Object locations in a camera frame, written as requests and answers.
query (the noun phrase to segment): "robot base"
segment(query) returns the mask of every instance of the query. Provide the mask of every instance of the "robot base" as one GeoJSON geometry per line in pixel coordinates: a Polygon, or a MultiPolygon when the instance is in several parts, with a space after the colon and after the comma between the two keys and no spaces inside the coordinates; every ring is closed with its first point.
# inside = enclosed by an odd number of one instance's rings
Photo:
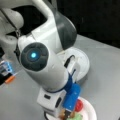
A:
{"type": "MultiPolygon", "coordinates": [[[[96,115],[96,112],[93,106],[87,100],[83,98],[79,98],[79,100],[83,102],[83,109],[78,113],[83,117],[81,120],[97,120],[97,115],[96,115]]],[[[54,118],[51,115],[46,114],[46,113],[45,113],[45,118],[46,120],[61,120],[60,118],[54,118]]]]}
{"type": "MultiPolygon", "coordinates": [[[[60,60],[62,61],[63,64],[65,64],[66,60],[70,57],[70,56],[75,56],[76,62],[79,64],[80,66],[80,70],[79,73],[75,79],[75,81],[73,82],[78,82],[78,81],[82,81],[84,80],[84,78],[86,77],[89,68],[90,68],[90,62],[89,59],[87,57],[87,55],[74,47],[71,47],[69,49],[67,49],[66,51],[63,51],[61,53],[58,54],[58,57],[60,58],[60,60]]],[[[69,66],[68,71],[71,73],[73,66],[69,66]]]]}

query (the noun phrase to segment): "white plastic casing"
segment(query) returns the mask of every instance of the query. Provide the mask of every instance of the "white plastic casing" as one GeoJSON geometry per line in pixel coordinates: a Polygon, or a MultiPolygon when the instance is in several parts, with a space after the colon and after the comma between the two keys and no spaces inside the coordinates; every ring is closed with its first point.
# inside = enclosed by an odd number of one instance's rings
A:
{"type": "MultiPolygon", "coordinates": [[[[22,51],[27,45],[35,42],[38,41],[34,40],[32,36],[21,37],[18,41],[20,53],[22,53],[22,51]]],[[[62,62],[60,61],[58,56],[53,52],[53,50],[51,50],[48,46],[46,47],[49,52],[49,57],[46,67],[38,72],[28,70],[26,68],[25,70],[38,84],[42,85],[42,87],[45,90],[54,92],[60,90],[66,85],[69,78],[69,74],[67,69],[63,66],[62,62]]]]}

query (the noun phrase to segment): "blue object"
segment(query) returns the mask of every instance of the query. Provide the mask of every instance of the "blue object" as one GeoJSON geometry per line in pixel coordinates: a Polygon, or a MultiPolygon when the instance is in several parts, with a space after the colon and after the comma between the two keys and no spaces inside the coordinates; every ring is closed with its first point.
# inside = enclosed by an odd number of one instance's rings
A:
{"type": "Polygon", "coordinates": [[[80,92],[80,86],[78,84],[73,84],[65,97],[63,108],[73,111],[75,109],[75,105],[77,103],[80,92]]]}
{"type": "Polygon", "coordinates": [[[36,58],[36,56],[37,56],[37,54],[36,54],[35,52],[33,52],[33,53],[31,54],[31,58],[36,58]]]}
{"type": "Polygon", "coordinates": [[[62,91],[62,90],[65,90],[66,92],[69,92],[71,87],[72,87],[72,84],[73,84],[72,76],[69,74],[69,78],[68,78],[68,81],[67,81],[66,85],[62,89],[60,89],[58,91],[55,91],[55,92],[52,92],[52,93],[57,93],[57,92],[62,91]]]}

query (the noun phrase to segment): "white table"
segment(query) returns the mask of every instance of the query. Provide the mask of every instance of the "white table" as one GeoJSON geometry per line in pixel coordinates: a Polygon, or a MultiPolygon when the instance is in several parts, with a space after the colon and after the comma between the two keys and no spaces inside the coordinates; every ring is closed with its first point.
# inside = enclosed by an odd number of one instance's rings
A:
{"type": "MultiPolygon", "coordinates": [[[[75,47],[89,57],[91,68],[81,96],[95,108],[98,120],[120,117],[120,49],[78,36],[75,47]]],[[[0,120],[44,120],[37,104],[39,86],[22,70],[0,87],[0,120]]]]}

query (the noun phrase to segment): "blue led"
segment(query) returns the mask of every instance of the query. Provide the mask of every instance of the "blue led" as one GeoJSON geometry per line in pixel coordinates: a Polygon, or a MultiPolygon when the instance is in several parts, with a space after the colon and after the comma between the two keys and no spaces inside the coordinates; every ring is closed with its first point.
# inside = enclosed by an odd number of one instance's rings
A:
{"type": "Polygon", "coordinates": [[[36,53],[32,53],[31,54],[31,58],[36,58],[37,57],[37,54],[36,53]]]}

